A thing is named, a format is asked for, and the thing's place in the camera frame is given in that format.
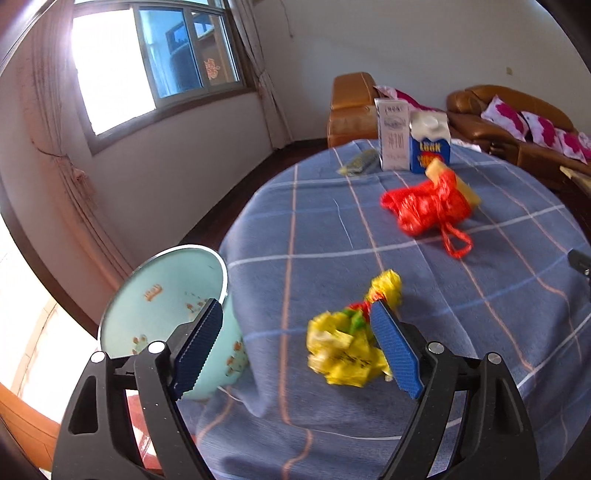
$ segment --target wooden floor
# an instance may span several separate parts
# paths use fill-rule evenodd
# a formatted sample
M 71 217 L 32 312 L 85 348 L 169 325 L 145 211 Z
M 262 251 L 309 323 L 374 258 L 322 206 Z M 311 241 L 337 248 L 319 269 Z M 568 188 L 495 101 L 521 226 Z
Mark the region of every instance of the wooden floor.
M 236 217 L 252 195 L 277 174 L 301 160 L 326 149 L 326 139 L 304 140 L 273 152 L 220 200 L 191 231 L 180 245 L 196 244 L 218 250 Z

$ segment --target red mesh bag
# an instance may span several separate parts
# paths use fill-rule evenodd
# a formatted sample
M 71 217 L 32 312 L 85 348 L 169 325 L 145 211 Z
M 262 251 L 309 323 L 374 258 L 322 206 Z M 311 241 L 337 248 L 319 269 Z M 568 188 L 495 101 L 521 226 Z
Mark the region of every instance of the red mesh bag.
M 427 180 L 415 187 L 390 190 L 384 193 L 381 203 L 398 217 L 398 226 L 407 235 L 417 236 L 439 225 L 449 255 L 461 258 L 472 250 L 472 239 L 453 226 L 472 213 L 466 198 L 456 188 L 453 171 L 442 173 L 437 185 Z M 456 250 L 451 240 L 453 236 L 466 246 Z

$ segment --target juice carton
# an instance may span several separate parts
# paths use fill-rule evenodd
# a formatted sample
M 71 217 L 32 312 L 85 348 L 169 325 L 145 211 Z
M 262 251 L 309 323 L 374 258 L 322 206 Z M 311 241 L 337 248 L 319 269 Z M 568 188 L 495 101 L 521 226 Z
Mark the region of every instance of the juice carton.
M 437 159 L 449 165 L 452 137 L 445 112 L 414 111 L 410 115 L 410 170 L 425 173 Z
M 391 98 L 376 98 L 382 170 L 408 168 L 410 113 L 408 103 Z

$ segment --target blue carton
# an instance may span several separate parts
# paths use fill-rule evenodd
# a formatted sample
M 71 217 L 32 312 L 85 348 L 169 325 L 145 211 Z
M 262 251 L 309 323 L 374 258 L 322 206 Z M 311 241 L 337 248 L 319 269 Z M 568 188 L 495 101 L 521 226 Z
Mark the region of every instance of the blue carton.
M 451 135 L 444 112 L 412 112 L 410 130 L 410 171 L 425 173 L 433 160 L 449 165 Z

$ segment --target blue tablecloth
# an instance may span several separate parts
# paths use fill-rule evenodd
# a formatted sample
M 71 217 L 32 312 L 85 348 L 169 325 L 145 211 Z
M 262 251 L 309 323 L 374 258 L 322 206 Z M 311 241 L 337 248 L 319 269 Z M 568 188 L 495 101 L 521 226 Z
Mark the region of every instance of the blue tablecloth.
M 454 260 L 437 231 L 409 238 L 379 205 L 386 190 L 424 176 L 337 174 L 367 148 L 352 142 L 281 173 L 228 233 L 222 256 L 251 367 L 206 405 L 180 402 L 202 454 L 216 476 L 232 480 L 377 478 L 413 402 L 394 382 L 327 385 L 307 366 L 305 337 L 312 317 L 362 299 L 371 279 L 392 268 L 404 283 L 403 321 L 457 355 L 504 357 L 548 474 L 591 411 L 589 286 L 566 260 L 572 248 L 591 253 L 588 243 L 526 172 L 452 147 L 451 166 L 482 198 L 460 225 L 474 248 Z M 460 418 L 457 401 L 433 471 L 445 468 Z

